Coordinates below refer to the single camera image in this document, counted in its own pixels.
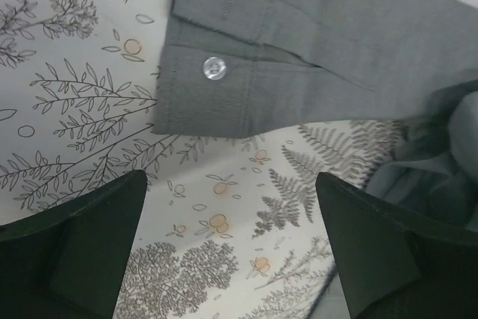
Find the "grey long sleeve shirt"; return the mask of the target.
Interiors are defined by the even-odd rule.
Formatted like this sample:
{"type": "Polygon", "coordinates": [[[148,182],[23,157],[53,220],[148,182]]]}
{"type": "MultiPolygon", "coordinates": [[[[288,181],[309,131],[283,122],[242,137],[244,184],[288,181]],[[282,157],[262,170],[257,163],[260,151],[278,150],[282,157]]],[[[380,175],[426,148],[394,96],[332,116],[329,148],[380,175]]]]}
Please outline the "grey long sleeve shirt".
{"type": "MultiPolygon", "coordinates": [[[[153,129],[402,120],[365,193],[477,232],[477,11],[456,0],[173,0],[153,129]]],[[[313,314],[351,318],[335,262],[313,314]]]]}

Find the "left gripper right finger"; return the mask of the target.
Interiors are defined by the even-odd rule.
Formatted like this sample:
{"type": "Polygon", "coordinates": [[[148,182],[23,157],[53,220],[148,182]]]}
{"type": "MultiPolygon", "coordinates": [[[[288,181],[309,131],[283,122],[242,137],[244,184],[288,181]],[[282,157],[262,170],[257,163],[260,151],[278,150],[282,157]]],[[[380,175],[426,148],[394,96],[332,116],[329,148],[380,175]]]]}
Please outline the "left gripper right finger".
{"type": "Polygon", "coordinates": [[[477,317],[477,232],[330,173],[318,175],[316,189],[351,318],[477,317]]]}

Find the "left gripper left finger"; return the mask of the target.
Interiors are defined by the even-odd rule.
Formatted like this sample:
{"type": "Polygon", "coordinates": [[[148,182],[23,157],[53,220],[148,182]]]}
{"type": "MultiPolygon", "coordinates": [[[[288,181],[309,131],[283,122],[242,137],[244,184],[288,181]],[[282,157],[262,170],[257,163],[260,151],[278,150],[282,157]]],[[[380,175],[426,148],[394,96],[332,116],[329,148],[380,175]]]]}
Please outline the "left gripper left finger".
{"type": "Polygon", "coordinates": [[[1,317],[112,318],[146,188],[134,170],[1,226],[1,317]]]}

